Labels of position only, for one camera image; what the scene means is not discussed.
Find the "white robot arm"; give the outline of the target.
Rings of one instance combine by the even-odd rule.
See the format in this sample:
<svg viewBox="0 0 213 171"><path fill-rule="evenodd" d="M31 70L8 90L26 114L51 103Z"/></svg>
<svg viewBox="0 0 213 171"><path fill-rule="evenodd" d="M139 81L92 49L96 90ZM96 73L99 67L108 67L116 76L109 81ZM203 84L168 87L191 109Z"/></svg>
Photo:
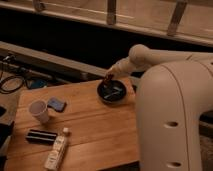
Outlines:
<svg viewBox="0 0 213 171"><path fill-rule="evenodd" d="M213 111L213 52L137 44L107 74L143 73L136 89L141 171L203 171L199 119Z"/></svg>

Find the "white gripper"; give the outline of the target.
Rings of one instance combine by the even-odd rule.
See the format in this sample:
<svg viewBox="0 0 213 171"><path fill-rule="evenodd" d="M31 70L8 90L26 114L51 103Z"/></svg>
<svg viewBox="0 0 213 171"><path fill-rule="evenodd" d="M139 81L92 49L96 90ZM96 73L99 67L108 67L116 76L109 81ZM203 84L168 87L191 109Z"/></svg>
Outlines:
<svg viewBox="0 0 213 171"><path fill-rule="evenodd" d="M107 76L113 78L121 78L129 76L134 70L134 65L131 63L129 58L122 58L113 64L107 71Z"/></svg>

